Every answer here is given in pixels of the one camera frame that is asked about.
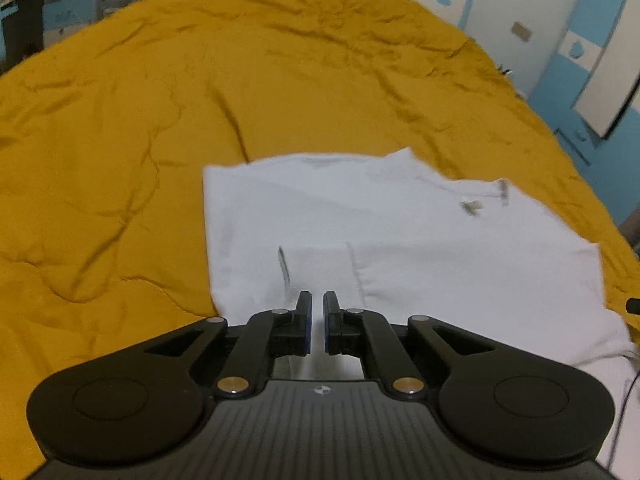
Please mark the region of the white printed t-shirt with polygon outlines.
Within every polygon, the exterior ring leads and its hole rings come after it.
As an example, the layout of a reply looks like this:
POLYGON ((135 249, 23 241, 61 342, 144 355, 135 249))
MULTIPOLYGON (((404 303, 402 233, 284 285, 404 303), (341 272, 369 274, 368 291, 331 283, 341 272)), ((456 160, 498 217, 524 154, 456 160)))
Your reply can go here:
POLYGON ((605 305, 601 253, 507 180, 449 180, 410 150, 299 154, 203 172, 210 291, 242 324, 335 292, 424 314, 597 377, 615 402, 599 454, 639 474, 639 352, 605 305))

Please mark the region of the mustard yellow bed cover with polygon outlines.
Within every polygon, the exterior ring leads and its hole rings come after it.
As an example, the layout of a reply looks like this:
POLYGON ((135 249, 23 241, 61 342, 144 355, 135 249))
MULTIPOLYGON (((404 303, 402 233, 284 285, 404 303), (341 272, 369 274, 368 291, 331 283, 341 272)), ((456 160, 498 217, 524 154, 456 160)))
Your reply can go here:
POLYGON ((550 129, 464 32, 411 0, 144 0, 1 79, 1 474, 43 462, 44 378, 215 310, 202 170, 412 148, 505 177, 600 247, 605 303, 639 263, 550 129))

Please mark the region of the blue and white wardrobe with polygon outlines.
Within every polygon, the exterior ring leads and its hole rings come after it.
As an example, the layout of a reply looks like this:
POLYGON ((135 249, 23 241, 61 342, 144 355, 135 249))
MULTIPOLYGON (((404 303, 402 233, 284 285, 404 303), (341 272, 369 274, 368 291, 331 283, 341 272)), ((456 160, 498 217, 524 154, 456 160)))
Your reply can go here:
POLYGON ((578 0, 528 102, 622 223, 639 203, 639 0, 578 0))

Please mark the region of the grey desk with shelves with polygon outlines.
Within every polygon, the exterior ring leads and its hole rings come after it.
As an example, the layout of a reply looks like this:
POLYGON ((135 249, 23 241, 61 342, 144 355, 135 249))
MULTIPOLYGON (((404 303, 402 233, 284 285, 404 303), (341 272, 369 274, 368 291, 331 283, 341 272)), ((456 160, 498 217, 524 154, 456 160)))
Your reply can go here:
POLYGON ((1 70, 99 19, 99 0, 1 0, 1 70))

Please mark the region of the beige wall switch plate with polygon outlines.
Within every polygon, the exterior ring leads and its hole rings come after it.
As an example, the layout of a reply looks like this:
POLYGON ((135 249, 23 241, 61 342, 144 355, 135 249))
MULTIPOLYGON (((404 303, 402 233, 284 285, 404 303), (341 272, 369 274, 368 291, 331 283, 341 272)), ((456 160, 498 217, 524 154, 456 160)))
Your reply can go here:
POLYGON ((523 42, 529 42, 530 38, 533 36, 532 31, 521 22, 514 22, 511 27, 511 32, 523 42))

